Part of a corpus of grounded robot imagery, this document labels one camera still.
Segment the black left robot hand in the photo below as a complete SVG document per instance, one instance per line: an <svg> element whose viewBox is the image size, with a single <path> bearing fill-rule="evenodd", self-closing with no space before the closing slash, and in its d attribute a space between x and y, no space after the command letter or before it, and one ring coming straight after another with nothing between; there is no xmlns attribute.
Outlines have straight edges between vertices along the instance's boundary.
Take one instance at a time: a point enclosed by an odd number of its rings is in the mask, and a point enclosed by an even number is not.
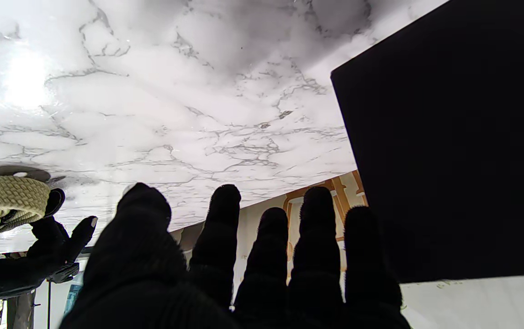
<svg viewBox="0 0 524 329"><path fill-rule="evenodd" d="M243 281L233 294L241 196L213 193L190 261L168 232L171 208L137 183L119 201L84 271L62 329L408 329L402 292L387 264L379 223L368 207L344 222L340 250L329 190L307 190L299 240L287 269L288 219L273 207L260 217Z"/></svg>

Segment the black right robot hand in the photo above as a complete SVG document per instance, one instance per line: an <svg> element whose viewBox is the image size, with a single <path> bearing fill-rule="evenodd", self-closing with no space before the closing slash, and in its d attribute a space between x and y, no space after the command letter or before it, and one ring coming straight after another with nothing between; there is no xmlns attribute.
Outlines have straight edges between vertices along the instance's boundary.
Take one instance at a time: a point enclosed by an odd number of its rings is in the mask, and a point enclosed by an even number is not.
<svg viewBox="0 0 524 329"><path fill-rule="evenodd" d="M67 233L54 219L64 200L63 190L51 190L43 217L31 223L36 241L26 256L0 259L0 299L29 293L44 281L64 283L78 274L76 258L92 239L98 219L84 218L71 234Z"/></svg>

